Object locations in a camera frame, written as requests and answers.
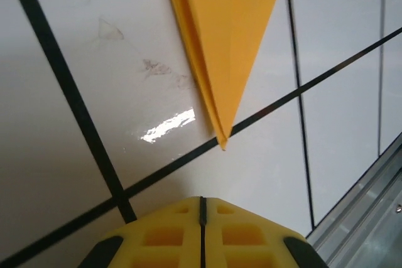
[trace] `black groove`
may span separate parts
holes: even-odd
[[[99,137],[84,100],[78,90],[73,76],[68,69],[62,51],[58,47],[56,38],[50,28],[45,14],[38,0],[19,0],[33,31],[46,55],[46,58],[56,76],[57,82],[74,114],[82,135],[99,167],[99,170],[109,188],[112,197],[115,199],[120,213],[126,223],[136,219],[133,208],[123,187],[117,177],[116,171],[106,153],[105,147]]]
[[[287,0],[288,5],[288,13],[289,13],[289,22],[290,22],[290,32],[291,32],[291,42],[292,42],[292,52],[293,52],[293,61],[295,66],[295,79],[296,86],[300,88],[300,61],[298,56],[298,47],[297,47],[297,37],[296,37],[296,24],[295,24],[295,15],[293,13],[293,0]],[[312,193],[312,182],[310,179],[310,163],[308,160],[308,148],[307,148],[307,132],[305,125],[305,115],[304,115],[304,107],[303,107],[303,95],[300,94],[297,98],[298,108],[300,112],[300,129],[301,129],[301,138],[303,141],[303,158],[305,165],[305,174],[306,174],[306,183],[307,183],[307,195],[308,195],[308,209],[310,212],[310,224],[312,229],[315,228],[314,222],[314,211],[313,211],[313,193]]]
[[[384,38],[385,27],[385,0],[381,0],[379,19],[379,38]],[[378,78],[378,157],[381,155],[381,122],[383,119],[383,70],[384,70],[384,45],[379,47],[379,78]]]
[[[198,220],[201,229],[200,238],[200,268],[205,268],[205,226],[207,225],[207,199],[200,197],[200,218]]]

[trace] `yellow plastic object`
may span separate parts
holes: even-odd
[[[284,237],[299,233],[217,198],[207,199],[208,268],[297,268]]]
[[[224,149],[275,0],[171,0]]]
[[[199,197],[187,198],[108,233],[124,239],[108,268],[200,265]]]
[[[113,238],[122,243],[114,250],[95,246],[94,261],[80,268],[204,268],[202,259],[206,268],[297,268],[287,237],[306,242],[299,233],[228,202],[193,197],[108,233],[99,244]]]

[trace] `black rubber edge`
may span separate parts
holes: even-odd
[[[299,268],[328,268],[309,243],[294,237],[286,237],[283,242]]]
[[[119,250],[123,240],[122,237],[115,236],[99,242],[89,252],[78,268],[107,268]]]
[[[200,267],[205,268],[206,258],[205,258],[205,226],[207,225],[207,199],[200,197],[200,218],[198,220],[201,229],[200,238]]]
[[[381,0],[380,5],[380,18],[379,18],[379,37],[384,38],[385,32],[385,0]],[[384,70],[384,45],[379,47],[379,78],[378,78],[378,152],[377,155],[381,155],[381,123],[383,119],[383,70]]]
[[[57,82],[73,112],[75,120],[80,127],[82,135],[99,167],[100,173],[109,188],[112,197],[126,223],[136,220],[136,215],[126,197],[117,173],[106,153],[105,147],[99,137],[84,100],[78,90],[73,76],[68,69],[62,51],[50,28],[46,16],[38,0],[19,0],[36,37],[45,53],[45,56],[56,76]]]
[[[301,86],[300,64],[299,64],[298,47],[297,47],[298,44],[297,44],[297,37],[296,37],[295,15],[293,13],[293,0],[287,0],[286,3],[288,6],[288,17],[289,17],[291,42],[292,42],[293,63],[294,63],[294,67],[295,67],[295,80],[296,80],[297,88],[300,88],[300,86]],[[298,101],[298,108],[299,108],[299,113],[300,113],[300,129],[301,129],[301,139],[302,139],[302,143],[303,143],[303,158],[304,158],[304,167],[305,167],[306,184],[307,184],[308,209],[310,212],[310,225],[313,230],[315,228],[314,211],[313,211],[313,193],[312,193],[312,182],[310,179],[310,163],[308,160],[307,130],[306,130],[306,125],[305,125],[303,94],[300,94],[297,97],[297,101]]]

